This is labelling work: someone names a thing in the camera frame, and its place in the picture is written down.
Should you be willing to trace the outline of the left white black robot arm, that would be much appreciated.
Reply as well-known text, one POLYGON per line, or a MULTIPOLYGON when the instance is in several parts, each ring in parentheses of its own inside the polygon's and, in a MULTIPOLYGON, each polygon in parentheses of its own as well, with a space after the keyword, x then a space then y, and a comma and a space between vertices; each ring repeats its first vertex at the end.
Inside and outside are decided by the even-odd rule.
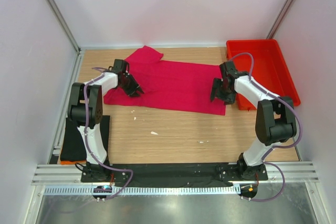
POLYGON ((82 137, 86 151, 86 172, 93 173, 98 181, 106 182, 115 169, 109 164, 100 130, 103 96, 116 88, 121 88, 129 97, 139 97, 144 91, 127 71, 100 71, 101 74, 90 81, 72 84, 67 117, 74 122, 82 137))

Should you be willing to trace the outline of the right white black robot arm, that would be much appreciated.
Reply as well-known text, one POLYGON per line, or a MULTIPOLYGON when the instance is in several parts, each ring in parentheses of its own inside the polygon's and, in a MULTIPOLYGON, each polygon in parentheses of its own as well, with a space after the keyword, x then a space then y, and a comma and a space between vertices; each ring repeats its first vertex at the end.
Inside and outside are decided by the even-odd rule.
POLYGON ((244 96, 256 109, 256 140, 240 154, 236 172, 243 180, 254 180, 265 158, 274 148, 297 133, 296 118, 290 97, 281 97, 263 87, 248 75, 213 80, 210 100, 233 104, 237 94, 244 96))

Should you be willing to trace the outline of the magenta t shirt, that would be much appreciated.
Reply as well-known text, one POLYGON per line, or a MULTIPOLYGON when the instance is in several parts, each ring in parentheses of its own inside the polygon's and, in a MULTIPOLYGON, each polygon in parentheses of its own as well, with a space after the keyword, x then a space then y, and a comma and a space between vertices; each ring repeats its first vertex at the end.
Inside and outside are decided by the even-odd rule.
POLYGON ((217 65, 167 61, 163 56, 148 46, 128 56, 130 73, 144 94, 132 98, 121 88, 111 89, 104 96, 104 103, 225 115, 223 102, 210 99, 213 80, 221 77, 217 65))

